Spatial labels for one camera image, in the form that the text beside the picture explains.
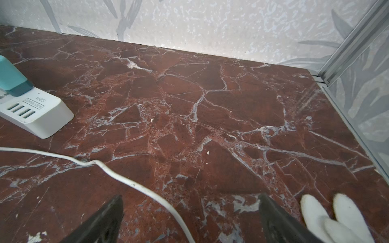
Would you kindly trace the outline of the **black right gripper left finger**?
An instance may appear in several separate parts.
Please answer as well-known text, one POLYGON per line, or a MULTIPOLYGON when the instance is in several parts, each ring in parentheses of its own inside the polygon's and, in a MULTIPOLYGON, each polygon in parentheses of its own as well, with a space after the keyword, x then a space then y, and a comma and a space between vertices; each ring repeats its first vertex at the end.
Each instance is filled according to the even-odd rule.
POLYGON ((115 195, 61 242, 116 243, 123 216, 122 197, 115 195))

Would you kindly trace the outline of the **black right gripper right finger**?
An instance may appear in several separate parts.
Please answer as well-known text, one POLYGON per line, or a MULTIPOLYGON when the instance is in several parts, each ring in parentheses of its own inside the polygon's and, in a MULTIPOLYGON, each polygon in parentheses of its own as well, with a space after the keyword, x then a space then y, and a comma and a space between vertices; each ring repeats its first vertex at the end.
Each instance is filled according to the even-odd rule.
POLYGON ((268 243, 320 243, 299 221, 287 213, 267 194, 259 195, 259 213, 268 243))

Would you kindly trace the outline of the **teal charger plug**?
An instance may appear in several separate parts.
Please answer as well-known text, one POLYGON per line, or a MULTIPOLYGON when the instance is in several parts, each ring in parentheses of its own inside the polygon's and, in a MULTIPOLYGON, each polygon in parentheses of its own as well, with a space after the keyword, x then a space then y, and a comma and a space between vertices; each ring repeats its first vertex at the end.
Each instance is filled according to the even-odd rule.
POLYGON ((6 57, 1 56, 1 89, 19 97, 31 89, 33 84, 6 57))

